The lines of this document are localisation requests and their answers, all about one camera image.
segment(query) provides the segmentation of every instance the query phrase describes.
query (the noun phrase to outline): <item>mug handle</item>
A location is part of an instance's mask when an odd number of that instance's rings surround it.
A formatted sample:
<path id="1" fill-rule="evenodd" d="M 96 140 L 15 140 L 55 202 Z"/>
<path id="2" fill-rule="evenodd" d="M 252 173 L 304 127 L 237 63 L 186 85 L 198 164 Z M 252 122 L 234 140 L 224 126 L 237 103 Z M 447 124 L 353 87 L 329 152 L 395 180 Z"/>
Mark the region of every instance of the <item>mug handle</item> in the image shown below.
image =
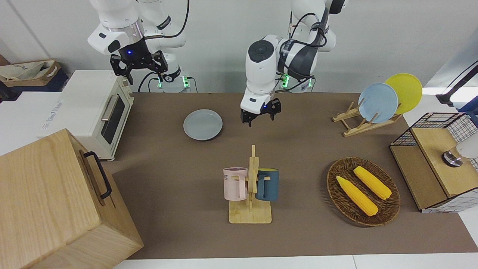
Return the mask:
<path id="1" fill-rule="evenodd" d="M 244 175 L 239 175 L 239 199 L 245 199 L 246 188 L 241 188 L 241 186 L 246 186 L 246 177 Z"/>
<path id="2" fill-rule="evenodd" d="M 265 191 L 265 180 L 264 180 L 264 175 L 263 174 L 259 174 L 258 175 L 258 182 L 257 182 L 257 196 L 259 197 L 259 199 L 265 199 L 266 198 L 266 191 Z"/>

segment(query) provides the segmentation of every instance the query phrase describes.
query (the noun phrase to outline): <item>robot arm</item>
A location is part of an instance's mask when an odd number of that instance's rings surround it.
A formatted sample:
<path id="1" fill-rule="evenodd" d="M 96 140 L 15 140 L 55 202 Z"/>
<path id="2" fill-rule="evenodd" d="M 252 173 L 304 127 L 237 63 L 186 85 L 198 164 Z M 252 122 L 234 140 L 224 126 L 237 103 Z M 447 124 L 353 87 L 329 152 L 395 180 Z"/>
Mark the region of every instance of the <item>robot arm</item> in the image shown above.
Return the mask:
<path id="1" fill-rule="evenodd" d="M 158 75 L 168 70 L 166 57 L 160 48 L 183 46 L 185 39 L 179 34 L 168 35 L 175 30 L 171 17 L 165 16 L 160 0 L 138 0 L 145 20 L 135 9 L 134 0 L 90 0 L 97 10 L 100 24 L 88 38 L 88 43 L 99 52 L 111 55 L 110 63 L 117 76 L 125 76 L 130 84 L 133 69 L 147 68 Z"/>
<path id="2" fill-rule="evenodd" d="M 268 35 L 254 42 L 246 55 L 246 90 L 241 102 L 241 120 L 251 126 L 262 114 L 281 112 L 281 103 L 274 99 L 277 72 L 302 83 L 312 78 L 318 52 L 330 51 L 336 43 L 329 30 L 329 14 L 339 13 L 347 0 L 292 0 L 293 15 L 310 28 L 307 42 Z"/>

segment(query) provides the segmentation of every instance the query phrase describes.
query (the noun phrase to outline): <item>woven tray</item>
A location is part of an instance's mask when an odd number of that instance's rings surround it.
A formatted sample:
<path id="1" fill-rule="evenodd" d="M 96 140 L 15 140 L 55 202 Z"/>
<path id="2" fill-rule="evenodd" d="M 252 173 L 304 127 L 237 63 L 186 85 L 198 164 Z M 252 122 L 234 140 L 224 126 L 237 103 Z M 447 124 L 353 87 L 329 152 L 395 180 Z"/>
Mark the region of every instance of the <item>woven tray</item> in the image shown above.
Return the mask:
<path id="1" fill-rule="evenodd" d="M 362 166 L 376 176 L 390 190 L 391 196 L 386 200 L 377 197 L 360 179 L 354 174 L 353 169 Z M 352 182 L 379 208 L 379 212 L 372 217 L 367 216 L 342 190 L 336 176 L 341 176 Z M 391 177 L 378 165 L 366 159 L 347 157 L 336 161 L 327 173 L 327 190 L 335 206 L 347 218 L 366 226 L 379 226 L 392 221 L 400 209 L 400 195 L 397 186 Z"/>

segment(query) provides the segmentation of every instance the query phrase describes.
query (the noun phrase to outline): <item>dark blue mug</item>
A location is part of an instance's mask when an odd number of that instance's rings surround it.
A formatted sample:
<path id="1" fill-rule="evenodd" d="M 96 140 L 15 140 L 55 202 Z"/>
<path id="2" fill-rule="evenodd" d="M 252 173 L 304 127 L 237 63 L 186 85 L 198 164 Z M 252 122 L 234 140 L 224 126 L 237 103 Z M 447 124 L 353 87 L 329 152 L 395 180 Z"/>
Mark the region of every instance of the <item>dark blue mug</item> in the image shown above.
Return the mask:
<path id="1" fill-rule="evenodd" d="M 256 199 L 275 201 L 279 197 L 279 170 L 274 168 L 259 168 L 257 173 Z"/>

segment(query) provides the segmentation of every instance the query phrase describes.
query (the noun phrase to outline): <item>table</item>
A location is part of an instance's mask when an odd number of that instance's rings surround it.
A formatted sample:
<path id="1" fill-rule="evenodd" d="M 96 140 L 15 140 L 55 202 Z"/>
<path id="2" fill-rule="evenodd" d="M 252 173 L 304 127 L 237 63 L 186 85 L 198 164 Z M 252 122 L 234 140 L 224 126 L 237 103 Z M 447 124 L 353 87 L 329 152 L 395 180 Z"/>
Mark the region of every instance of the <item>table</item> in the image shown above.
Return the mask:
<path id="1" fill-rule="evenodd" d="M 342 137 L 343 125 L 330 118 L 358 96 L 283 94 L 283 111 L 274 122 L 261 116 L 248 128 L 239 119 L 242 94 L 136 94 L 116 161 L 104 165 L 114 173 L 145 244 L 131 258 L 476 252 L 459 215 L 416 209 L 388 149 L 406 130 L 405 121 Z M 184 118 L 203 108 L 224 122 L 220 135 L 206 142 L 182 130 Z M 280 198 L 272 203 L 272 224 L 232 225 L 222 168 L 247 166 L 251 144 L 261 167 L 281 170 Z M 394 221 L 359 228 L 334 211 L 326 173 L 347 156 L 367 158 L 395 180 L 402 208 Z"/>
<path id="2" fill-rule="evenodd" d="M 24 91 L 16 101 L 0 103 L 0 156 L 36 141 L 61 92 Z"/>

